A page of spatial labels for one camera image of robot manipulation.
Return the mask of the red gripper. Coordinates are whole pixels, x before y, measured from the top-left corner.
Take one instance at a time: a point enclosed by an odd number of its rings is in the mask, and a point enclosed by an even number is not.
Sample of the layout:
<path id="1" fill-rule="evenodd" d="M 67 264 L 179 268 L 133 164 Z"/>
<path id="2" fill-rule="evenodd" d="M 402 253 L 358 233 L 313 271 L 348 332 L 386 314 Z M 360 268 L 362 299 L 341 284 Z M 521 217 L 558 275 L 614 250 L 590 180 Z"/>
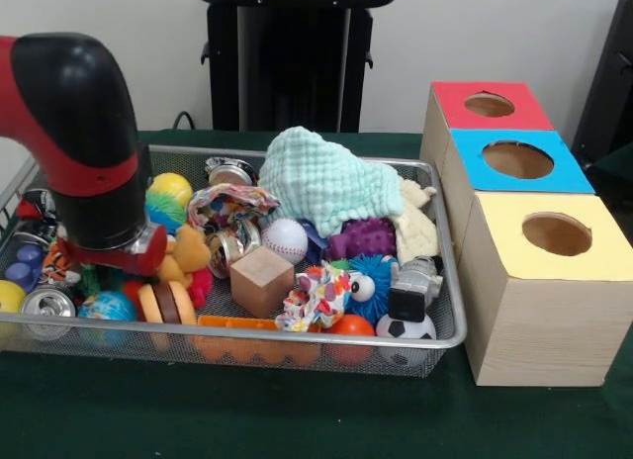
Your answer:
<path id="1" fill-rule="evenodd" d="M 139 236 L 125 245 L 105 250 L 80 247 L 64 234 L 64 257 L 72 262 L 103 265 L 125 272 L 152 276 L 161 265 L 167 248 L 164 226 L 148 222 Z"/>

